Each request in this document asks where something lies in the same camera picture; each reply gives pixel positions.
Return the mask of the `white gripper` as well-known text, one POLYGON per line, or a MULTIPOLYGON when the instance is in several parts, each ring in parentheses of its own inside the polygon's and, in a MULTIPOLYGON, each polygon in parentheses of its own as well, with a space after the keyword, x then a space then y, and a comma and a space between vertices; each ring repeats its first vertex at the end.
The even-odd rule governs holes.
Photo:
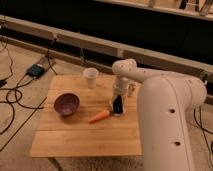
MULTIPOLYGON (((125 77, 117 76, 113 83, 113 94, 114 95, 125 95, 128 90, 129 80, 125 77)), ((122 96, 123 114, 126 113, 126 96, 122 96)), ((115 96, 110 99, 111 109, 114 110, 115 96)))

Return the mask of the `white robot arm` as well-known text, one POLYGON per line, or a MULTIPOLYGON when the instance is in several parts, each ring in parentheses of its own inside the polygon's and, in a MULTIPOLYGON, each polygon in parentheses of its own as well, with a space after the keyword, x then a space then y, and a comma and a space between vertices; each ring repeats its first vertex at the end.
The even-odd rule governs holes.
POLYGON ((201 106, 207 90, 197 77, 139 68, 133 59, 113 73, 138 82, 137 113, 145 171, 195 171, 185 113, 201 106))

